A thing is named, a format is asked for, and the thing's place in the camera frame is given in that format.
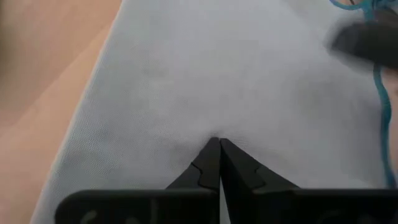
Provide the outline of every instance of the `blurry black object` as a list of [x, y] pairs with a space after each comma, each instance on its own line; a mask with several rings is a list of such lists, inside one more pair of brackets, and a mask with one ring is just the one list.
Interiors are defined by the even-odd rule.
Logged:
[[398, 69], [398, 16], [391, 9], [374, 12], [375, 21], [342, 27], [331, 49]]

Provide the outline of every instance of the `cloth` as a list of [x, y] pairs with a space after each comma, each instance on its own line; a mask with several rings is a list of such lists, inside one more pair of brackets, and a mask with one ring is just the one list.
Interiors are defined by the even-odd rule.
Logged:
[[324, 46], [345, 13], [326, 0], [124, 0], [32, 223], [53, 223], [79, 190], [163, 189], [212, 136], [299, 187], [385, 187], [372, 71]]

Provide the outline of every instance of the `wooden table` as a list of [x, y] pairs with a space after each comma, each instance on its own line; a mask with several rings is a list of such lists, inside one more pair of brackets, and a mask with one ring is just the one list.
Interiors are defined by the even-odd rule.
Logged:
[[0, 223], [28, 223], [120, 0], [0, 2]]

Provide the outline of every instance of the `black object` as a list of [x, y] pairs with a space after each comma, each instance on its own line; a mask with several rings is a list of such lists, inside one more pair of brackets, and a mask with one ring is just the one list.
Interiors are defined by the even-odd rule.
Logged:
[[391, 9], [374, 12], [375, 21], [342, 27], [331, 49], [398, 69], [398, 16]]
[[232, 224], [398, 223], [398, 191], [300, 189], [218, 138], [165, 190], [78, 192], [55, 223], [219, 223], [220, 176]]

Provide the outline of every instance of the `blue string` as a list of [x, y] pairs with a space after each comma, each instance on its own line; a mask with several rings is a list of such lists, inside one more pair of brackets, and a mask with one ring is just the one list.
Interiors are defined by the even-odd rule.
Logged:
[[[364, 12], [365, 19], [371, 21], [374, 19], [373, 10], [382, 7], [389, 7], [395, 4], [395, 0], [364, 0], [363, 2], [347, 6], [337, 0], [330, 0], [335, 6], [346, 10], [362, 9]], [[389, 153], [389, 125], [391, 120], [391, 104], [387, 94], [387, 90], [384, 87], [381, 80], [381, 66], [374, 65], [373, 69], [374, 84], [376, 85], [381, 101], [381, 157], [384, 168], [384, 175], [386, 176], [387, 186], [390, 188], [396, 188], [397, 182], [395, 175], [392, 171], [391, 158]]]

